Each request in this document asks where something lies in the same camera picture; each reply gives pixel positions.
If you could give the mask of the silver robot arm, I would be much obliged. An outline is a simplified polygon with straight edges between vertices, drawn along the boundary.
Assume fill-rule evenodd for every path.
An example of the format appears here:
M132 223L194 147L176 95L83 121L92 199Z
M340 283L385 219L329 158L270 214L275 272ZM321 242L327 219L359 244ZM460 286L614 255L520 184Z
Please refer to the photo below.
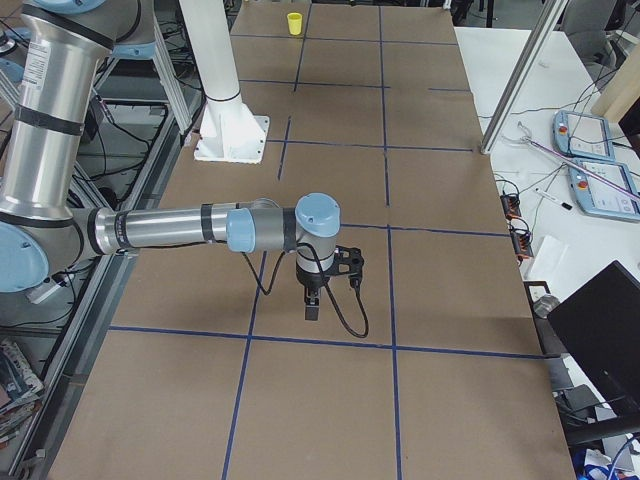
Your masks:
M32 39L1 183L1 288L35 287L79 261L122 250L224 244L296 257L305 316L343 273L338 203L323 193L292 208L268 199L190 209L71 209L67 192L99 64L119 46L154 44L149 1L28 1Z

